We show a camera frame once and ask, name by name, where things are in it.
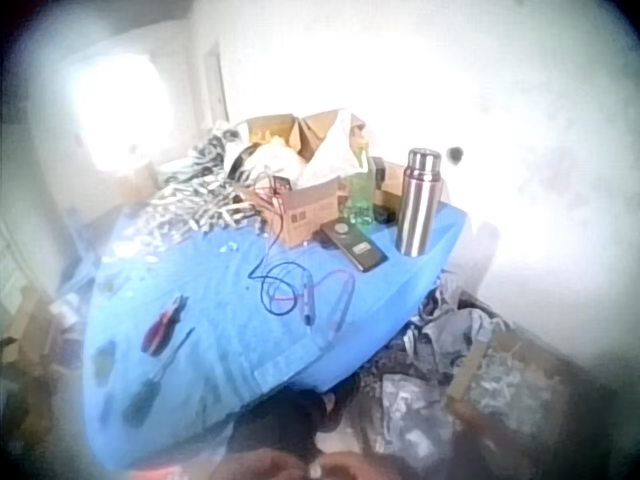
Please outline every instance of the black wire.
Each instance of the black wire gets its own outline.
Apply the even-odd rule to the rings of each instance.
[[[275,195],[277,195],[277,190],[276,190],[275,186],[271,183],[271,180],[272,180],[271,177],[269,177],[269,186],[271,187],[272,194],[275,197]],[[269,268],[269,270],[266,271],[266,273],[264,275],[256,275],[256,272],[262,266],[264,261],[268,258],[269,253],[271,252],[271,249],[273,248],[273,246],[276,244],[276,242],[280,239],[280,236],[282,235],[282,230],[284,229],[284,213],[282,212],[282,208],[280,208],[279,217],[280,217],[280,228],[278,229],[277,235],[275,236],[275,238],[273,239],[273,241],[271,242],[271,244],[267,248],[267,251],[262,256],[260,261],[249,272],[249,275],[247,275],[247,278],[249,280],[261,280],[261,282],[260,282],[260,303],[262,304],[262,308],[264,308],[271,315],[275,315],[276,317],[284,317],[286,315],[289,315],[291,312],[293,312],[296,309],[296,307],[298,306],[298,291],[296,290],[296,288],[293,286],[293,284],[291,282],[288,282],[284,278],[281,278],[281,277],[278,277],[278,276],[274,276],[274,275],[270,275],[271,272],[273,272],[275,269],[283,267],[285,265],[296,266],[296,267],[300,268],[304,272],[308,272],[309,270],[307,270],[305,267],[303,267],[299,263],[286,261],[286,262],[280,262],[280,263],[277,263],[277,264],[273,265],[272,267]],[[290,296],[292,298],[292,302],[293,303],[291,304],[291,306],[288,309],[283,310],[281,312],[278,312],[278,311],[273,310],[271,308],[271,305],[270,305],[271,302],[269,302],[269,305],[267,305],[267,302],[265,301],[265,290],[264,290],[264,287],[265,287],[265,284],[266,284],[267,280],[271,280],[271,281],[275,282],[276,285],[284,285],[285,287],[287,287],[287,289],[289,289],[289,291],[291,292]],[[273,283],[271,285],[269,285],[269,287],[267,287],[267,297],[269,299],[271,299],[273,297],[273,295],[269,295],[269,289],[272,287],[272,285],[273,285]]]

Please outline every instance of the person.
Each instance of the person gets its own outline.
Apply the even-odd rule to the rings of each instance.
[[[284,388],[242,413],[227,443],[227,454],[210,480],[400,480],[381,459],[353,452],[324,454],[318,431],[331,431],[357,392],[352,376],[325,395]]]

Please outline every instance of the white wall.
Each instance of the white wall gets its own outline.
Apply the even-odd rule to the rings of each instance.
[[[45,65],[33,75],[31,129],[47,182],[60,209],[75,207],[89,222],[120,202],[113,177],[94,167],[81,140],[72,85],[76,68],[88,59],[118,53],[150,55],[169,93],[174,122],[169,147],[156,161],[179,158],[193,144],[197,131],[187,26],[185,21],[171,21],[133,30],[69,56],[59,65]]]
[[[75,253],[72,240],[46,187],[29,128],[6,124],[1,128],[0,219],[15,254],[38,286],[55,298],[62,269]]]
[[[231,120],[346,106],[388,160],[461,145],[444,175],[476,238],[457,264],[504,316],[602,365],[640,351],[640,57],[597,5],[196,0],[194,65],[202,87],[219,41]]]

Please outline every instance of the table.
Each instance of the table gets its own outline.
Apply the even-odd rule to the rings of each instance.
[[[334,275],[315,291],[316,322],[310,330],[298,310],[275,317],[262,308],[259,282],[247,274],[264,254],[266,240],[251,228],[195,234],[157,254],[156,262],[143,253],[103,262],[93,292],[83,369],[85,424],[97,458],[110,469],[140,468],[166,459],[192,438],[221,431],[234,413],[283,384],[323,391],[347,377],[416,311],[465,219],[461,210],[441,204],[429,251],[419,258],[397,253],[395,227],[373,227],[369,235],[389,260],[366,274],[357,272],[339,251],[315,243],[292,250],[275,246],[270,264],[295,260],[316,281],[335,269],[353,272],[355,288],[344,323],[340,319],[347,278]],[[114,240],[126,225],[127,220],[121,222]],[[189,297],[187,307],[167,350],[151,358],[140,350],[144,333],[178,293]],[[124,425],[124,407],[192,327],[195,331],[167,371],[146,423],[139,429]],[[115,364],[108,384],[100,387],[93,357],[109,341],[116,343]]]

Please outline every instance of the human hand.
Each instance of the human hand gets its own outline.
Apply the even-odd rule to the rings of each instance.
[[[318,458],[315,464],[320,466],[322,478],[335,480],[400,480],[400,476],[388,466],[367,459],[359,453],[329,453]]]
[[[225,456],[209,480],[304,480],[306,472],[291,455],[263,448]]]

